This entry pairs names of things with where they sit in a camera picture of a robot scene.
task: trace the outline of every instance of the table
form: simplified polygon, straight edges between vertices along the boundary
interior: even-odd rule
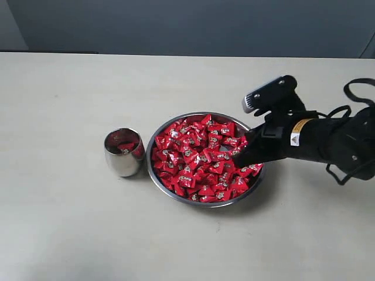
[[[285,74],[329,112],[375,61],[0,53],[0,280],[373,280],[374,180],[341,187],[324,165],[283,160],[247,199],[204,210],[105,163],[115,128],[147,144],[185,112],[260,124],[241,99]]]

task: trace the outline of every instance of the robotic arm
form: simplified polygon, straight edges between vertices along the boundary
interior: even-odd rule
[[[368,105],[355,116],[348,105],[325,115],[307,111],[295,93],[293,76],[279,77],[247,94],[243,99],[246,113],[268,113],[265,122],[246,133],[248,145],[233,160],[238,167],[284,158],[326,163],[326,171],[344,185],[351,177],[369,180],[375,176],[375,103],[358,98],[349,89],[354,83],[375,86],[370,78],[355,79],[344,86],[354,102]],[[344,112],[341,117],[333,116]],[[337,166],[346,176],[341,180],[331,171]]]

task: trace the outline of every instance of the metal cup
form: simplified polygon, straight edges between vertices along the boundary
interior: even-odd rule
[[[121,151],[122,143],[135,143],[132,150]],[[136,174],[145,158],[145,149],[138,132],[129,128],[117,129],[104,140],[105,159],[108,166],[119,176],[129,177]]]

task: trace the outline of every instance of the metal bowl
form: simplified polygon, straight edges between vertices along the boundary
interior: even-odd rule
[[[172,197],[175,200],[178,200],[180,202],[183,202],[183,203],[186,203],[186,204],[189,204],[189,205],[193,205],[193,206],[197,206],[197,207],[203,207],[203,208],[224,207],[224,206],[236,203],[236,202],[242,200],[243,198],[245,198],[246,196],[248,196],[250,193],[252,193],[258,187],[258,185],[260,184],[260,182],[262,181],[262,179],[264,177],[265,166],[263,166],[263,168],[261,169],[259,174],[256,177],[254,177],[253,179],[251,179],[251,181],[249,182],[251,188],[248,189],[245,193],[241,194],[240,196],[238,196],[236,198],[233,198],[231,200],[228,200],[228,201],[223,201],[223,202],[203,203],[203,202],[195,202],[195,201],[188,200],[186,198],[178,196],[177,194],[169,191],[163,185],[163,183],[160,181],[159,177],[155,174],[154,168],[153,168],[153,165],[152,165],[152,160],[151,160],[152,149],[154,148],[154,146],[156,146],[155,137],[158,136],[162,131],[164,131],[170,124],[172,124],[175,121],[178,121],[180,119],[185,119],[185,118],[187,118],[188,120],[190,120],[192,122],[201,121],[207,114],[211,114],[212,118],[216,122],[219,122],[219,123],[225,123],[225,122],[229,122],[229,121],[233,121],[234,123],[236,123],[236,127],[237,127],[236,137],[242,136],[242,135],[244,135],[245,132],[250,130],[250,128],[247,125],[243,124],[241,121],[236,120],[236,119],[234,119],[230,116],[220,114],[220,113],[215,113],[215,112],[193,112],[193,113],[187,113],[187,114],[177,116],[176,118],[173,118],[173,119],[169,120],[168,122],[164,123],[152,135],[151,140],[148,143],[147,152],[146,152],[147,169],[148,169],[148,173],[149,173],[152,181],[160,188],[160,190],[163,191],[166,195],[168,195],[169,197]]]

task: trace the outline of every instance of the gray wall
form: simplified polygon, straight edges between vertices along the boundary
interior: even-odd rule
[[[31,50],[359,57],[375,30],[375,0],[8,2]]]
[[[0,0],[0,50],[27,50],[6,0]]]

